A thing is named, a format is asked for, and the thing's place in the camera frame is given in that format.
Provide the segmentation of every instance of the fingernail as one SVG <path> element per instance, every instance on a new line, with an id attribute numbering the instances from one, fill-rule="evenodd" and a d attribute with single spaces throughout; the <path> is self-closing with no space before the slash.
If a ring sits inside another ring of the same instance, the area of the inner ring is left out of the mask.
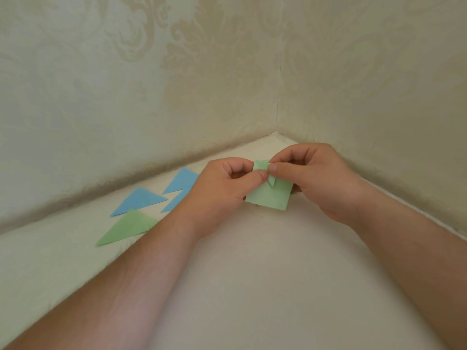
<path id="1" fill-rule="evenodd" d="M 260 170 L 260 173 L 261 173 L 261 176 L 263 177 L 263 179 L 268 178 L 268 172 L 266 172 L 265 170 Z"/>

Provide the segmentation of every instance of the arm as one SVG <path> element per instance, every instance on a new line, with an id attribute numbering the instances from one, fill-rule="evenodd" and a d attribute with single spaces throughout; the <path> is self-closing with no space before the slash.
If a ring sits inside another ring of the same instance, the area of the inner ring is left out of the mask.
<path id="1" fill-rule="evenodd" d="M 197 242 L 264 183 L 242 158 L 211 161 L 185 199 L 5 350 L 145 349 Z"/>
<path id="2" fill-rule="evenodd" d="M 360 179 L 327 144 L 288 147 L 269 171 L 350 226 L 444 341 L 467 348 L 466 241 Z"/>

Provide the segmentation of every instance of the left hand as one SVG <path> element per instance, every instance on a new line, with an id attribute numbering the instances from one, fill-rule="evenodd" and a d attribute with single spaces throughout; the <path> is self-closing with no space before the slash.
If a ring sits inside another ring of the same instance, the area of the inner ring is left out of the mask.
<path id="1" fill-rule="evenodd" d="M 200 238 L 213 233 L 249 192 L 268 180 L 268 173 L 253 171 L 253 165 L 253 161 L 237 157 L 209 161 L 174 212 L 193 219 Z"/>

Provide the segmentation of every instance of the green paper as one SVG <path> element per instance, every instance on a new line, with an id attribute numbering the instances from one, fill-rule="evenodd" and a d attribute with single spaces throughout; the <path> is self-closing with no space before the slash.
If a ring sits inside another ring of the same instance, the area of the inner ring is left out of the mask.
<path id="1" fill-rule="evenodd" d="M 154 218 L 144 215 L 141 211 L 130 210 L 102 236 L 96 246 L 106 245 L 147 232 L 158 222 Z"/>
<path id="2" fill-rule="evenodd" d="M 257 168 L 253 167 L 253 170 L 264 169 L 265 171 L 267 171 L 269 167 L 269 161 L 267 159 L 264 159 L 262 161 L 257 160 L 254 162 L 254 164 L 256 165 Z M 276 177 L 273 175 L 269 175 L 268 183 L 269 185 L 271 185 L 272 188 L 274 188 L 274 184 L 276 183 Z"/>
<path id="3" fill-rule="evenodd" d="M 259 162 L 261 161 L 255 161 L 253 170 L 263 169 L 262 167 L 264 167 L 264 163 Z M 247 195 L 246 201 L 257 205 L 267 206 L 268 208 L 285 210 L 289 203 L 293 183 L 279 178 L 276 178 L 275 181 L 276 182 L 273 187 L 269 182 L 265 182 L 260 185 Z"/>

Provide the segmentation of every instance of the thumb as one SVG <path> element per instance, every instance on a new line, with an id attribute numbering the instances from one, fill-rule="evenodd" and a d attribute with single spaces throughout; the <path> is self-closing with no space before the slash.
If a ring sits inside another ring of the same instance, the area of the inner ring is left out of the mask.
<path id="1" fill-rule="evenodd" d="M 241 178 L 235 179 L 237 192 L 243 198 L 252 190 L 258 188 L 261 184 L 268 180 L 268 172 L 263 169 L 257 169 L 250 173 L 247 173 Z"/>
<path id="2" fill-rule="evenodd" d="M 293 182 L 298 186 L 305 185 L 306 166 L 293 163 L 276 162 L 269 165 L 269 173 L 273 176 Z"/>

